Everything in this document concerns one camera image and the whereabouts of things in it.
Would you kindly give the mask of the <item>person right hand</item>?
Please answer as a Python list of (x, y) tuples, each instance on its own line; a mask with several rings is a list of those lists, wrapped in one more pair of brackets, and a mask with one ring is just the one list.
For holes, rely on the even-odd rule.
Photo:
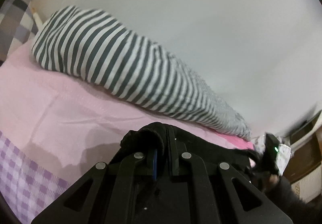
[(270, 186), (275, 186), (279, 182), (279, 175), (271, 174), (268, 178), (268, 184)]

